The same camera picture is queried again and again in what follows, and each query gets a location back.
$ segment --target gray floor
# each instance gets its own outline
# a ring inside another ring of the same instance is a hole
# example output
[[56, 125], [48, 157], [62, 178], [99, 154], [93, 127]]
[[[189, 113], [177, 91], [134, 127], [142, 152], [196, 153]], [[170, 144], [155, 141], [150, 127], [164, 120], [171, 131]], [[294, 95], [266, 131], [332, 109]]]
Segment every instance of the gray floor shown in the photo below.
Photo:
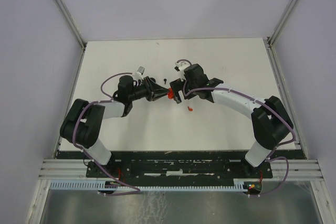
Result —
[[[276, 186], [264, 183], [265, 191]], [[94, 191], [50, 190], [45, 224], [322, 223], [310, 183], [287, 183], [274, 194], [145, 192], [103, 197]]]

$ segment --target wall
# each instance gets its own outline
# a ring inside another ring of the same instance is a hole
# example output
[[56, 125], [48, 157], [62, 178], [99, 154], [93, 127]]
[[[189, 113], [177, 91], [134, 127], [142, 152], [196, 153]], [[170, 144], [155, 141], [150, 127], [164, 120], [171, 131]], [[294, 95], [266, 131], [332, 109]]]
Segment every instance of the wall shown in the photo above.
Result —
[[80, 47], [53, 0], [0, 0], [0, 222], [25, 221]]
[[334, 204], [335, 13], [335, 0], [301, 0], [276, 44], [308, 152], [319, 160]]
[[267, 37], [289, 0], [64, 0], [84, 40]]

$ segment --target small red object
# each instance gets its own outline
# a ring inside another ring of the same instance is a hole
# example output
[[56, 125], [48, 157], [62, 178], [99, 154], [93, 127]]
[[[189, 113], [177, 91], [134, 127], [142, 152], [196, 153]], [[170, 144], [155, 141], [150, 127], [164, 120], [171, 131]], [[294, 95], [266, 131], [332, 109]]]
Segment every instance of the small red object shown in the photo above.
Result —
[[173, 93], [172, 88], [169, 88], [168, 98], [169, 99], [173, 99], [174, 98], [174, 93]]

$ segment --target white table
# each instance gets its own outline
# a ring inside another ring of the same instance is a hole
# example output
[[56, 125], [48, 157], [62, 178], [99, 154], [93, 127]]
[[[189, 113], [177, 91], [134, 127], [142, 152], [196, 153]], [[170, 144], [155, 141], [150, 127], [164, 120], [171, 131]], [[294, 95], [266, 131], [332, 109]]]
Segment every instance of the white table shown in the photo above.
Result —
[[[217, 77], [235, 89], [280, 97], [261, 38], [162, 39], [89, 42], [73, 101], [105, 100], [101, 83], [139, 66], [145, 67], [144, 76], [154, 77], [160, 85], [167, 78], [168, 88], [178, 78], [174, 70], [178, 59], [199, 63], [209, 79]], [[113, 94], [118, 80], [112, 79], [105, 90]], [[238, 112], [199, 98], [176, 104], [167, 97], [135, 101], [127, 117], [104, 120], [99, 137], [112, 151], [247, 150], [255, 141], [251, 121]], [[295, 145], [284, 148], [295, 149]], [[62, 140], [60, 150], [77, 149]]]

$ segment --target white wall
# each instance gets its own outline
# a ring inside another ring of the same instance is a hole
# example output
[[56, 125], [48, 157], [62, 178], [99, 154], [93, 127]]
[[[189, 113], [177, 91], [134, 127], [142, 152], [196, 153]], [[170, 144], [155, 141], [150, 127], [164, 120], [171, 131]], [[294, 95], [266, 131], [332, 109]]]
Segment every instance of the white wall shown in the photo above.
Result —
[[0, 222], [25, 221], [80, 47], [53, 0], [0, 0]]
[[301, 0], [276, 52], [308, 152], [336, 204], [336, 1]]
[[84, 40], [267, 37], [289, 0], [64, 0]]

